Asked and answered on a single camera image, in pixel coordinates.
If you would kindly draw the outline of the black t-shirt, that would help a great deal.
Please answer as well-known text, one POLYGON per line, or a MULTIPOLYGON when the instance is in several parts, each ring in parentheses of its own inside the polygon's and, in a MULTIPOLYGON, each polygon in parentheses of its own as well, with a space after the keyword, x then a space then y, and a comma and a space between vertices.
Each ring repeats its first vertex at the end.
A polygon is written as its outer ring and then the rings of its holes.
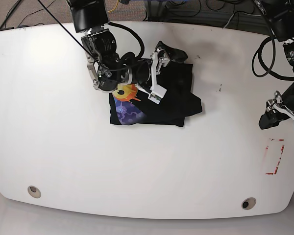
POLYGON ((134 84, 119 85, 109 95, 110 124, 156 124, 183 127, 185 118, 203 111, 201 99, 191 92, 193 65, 171 63, 161 69, 157 83, 166 93, 150 96, 134 84))

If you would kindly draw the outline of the red tape rectangle marking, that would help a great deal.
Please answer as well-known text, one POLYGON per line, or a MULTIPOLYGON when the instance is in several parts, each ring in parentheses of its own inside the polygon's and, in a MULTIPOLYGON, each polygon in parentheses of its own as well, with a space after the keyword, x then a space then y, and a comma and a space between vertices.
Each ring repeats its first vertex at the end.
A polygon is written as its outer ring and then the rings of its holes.
POLYGON ((276 175, 285 148, 284 139, 269 139, 265 149, 263 172, 265 175, 276 175))

